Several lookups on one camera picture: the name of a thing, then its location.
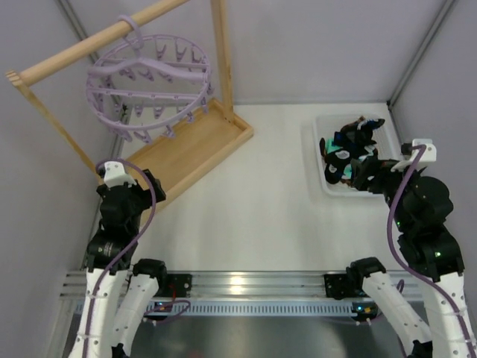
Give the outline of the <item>mint green sock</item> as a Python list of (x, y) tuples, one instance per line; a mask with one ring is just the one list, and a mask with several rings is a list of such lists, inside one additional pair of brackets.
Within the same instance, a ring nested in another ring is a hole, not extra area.
[(352, 174), (349, 151), (336, 145), (332, 138), (325, 141), (324, 151), (325, 175), (331, 183), (336, 183), (337, 180), (349, 180)]

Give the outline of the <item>black sport sock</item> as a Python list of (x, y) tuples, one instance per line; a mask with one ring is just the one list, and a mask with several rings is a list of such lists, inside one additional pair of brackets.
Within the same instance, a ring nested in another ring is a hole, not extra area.
[(385, 123), (382, 118), (359, 117), (352, 123), (343, 126), (340, 131), (335, 132), (333, 142), (335, 145), (349, 149), (359, 156), (365, 152), (372, 156), (378, 154), (377, 142), (373, 139), (374, 131), (380, 129)]
[(324, 157), (326, 182), (330, 184), (345, 183), (349, 186), (353, 173), (351, 159), (349, 151), (344, 149), (327, 154)]

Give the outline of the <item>purple round clip hanger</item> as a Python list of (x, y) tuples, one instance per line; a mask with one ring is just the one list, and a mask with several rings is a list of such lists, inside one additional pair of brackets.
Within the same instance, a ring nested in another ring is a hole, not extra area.
[(125, 141), (149, 144), (154, 131), (173, 137), (175, 124), (191, 123), (195, 109), (207, 108), (214, 92), (209, 58), (184, 37), (144, 35), (131, 17), (118, 21), (132, 31), (89, 68), (86, 102)]

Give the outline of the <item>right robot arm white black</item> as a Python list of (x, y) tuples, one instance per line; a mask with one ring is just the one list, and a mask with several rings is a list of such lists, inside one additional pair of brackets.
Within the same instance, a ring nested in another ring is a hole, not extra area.
[(391, 283), (375, 257), (347, 267), (351, 281), (373, 299), (399, 338), (405, 357), (475, 357), (476, 335), (464, 294), (464, 261), (445, 225), (453, 204), (447, 186), (424, 176), (411, 162), (352, 160), (351, 184), (383, 195), (389, 208), (386, 231), (397, 263), (417, 279), (426, 309), (422, 319)]

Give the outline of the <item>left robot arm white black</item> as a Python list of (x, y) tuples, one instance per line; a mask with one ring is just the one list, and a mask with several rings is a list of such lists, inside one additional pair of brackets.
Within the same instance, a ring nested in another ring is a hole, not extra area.
[(166, 199), (161, 183), (149, 170), (140, 171), (143, 189), (123, 163), (107, 161), (98, 171), (104, 182), (98, 229), (86, 249), (86, 292), (71, 357), (129, 357), (149, 301), (167, 279), (165, 263), (132, 262), (145, 211), (154, 213)]

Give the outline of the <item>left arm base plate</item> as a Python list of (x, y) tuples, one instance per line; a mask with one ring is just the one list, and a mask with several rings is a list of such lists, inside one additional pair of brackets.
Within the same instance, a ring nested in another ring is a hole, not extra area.
[(188, 298), (192, 289), (191, 274), (168, 274), (162, 296), (166, 298)]

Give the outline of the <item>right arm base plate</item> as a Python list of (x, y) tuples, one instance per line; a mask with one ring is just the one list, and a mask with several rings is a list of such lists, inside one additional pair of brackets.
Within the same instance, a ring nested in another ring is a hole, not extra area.
[(326, 296), (335, 300), (364, 298), (366, 294), (347, 274), (325, 274), (323, 276)]

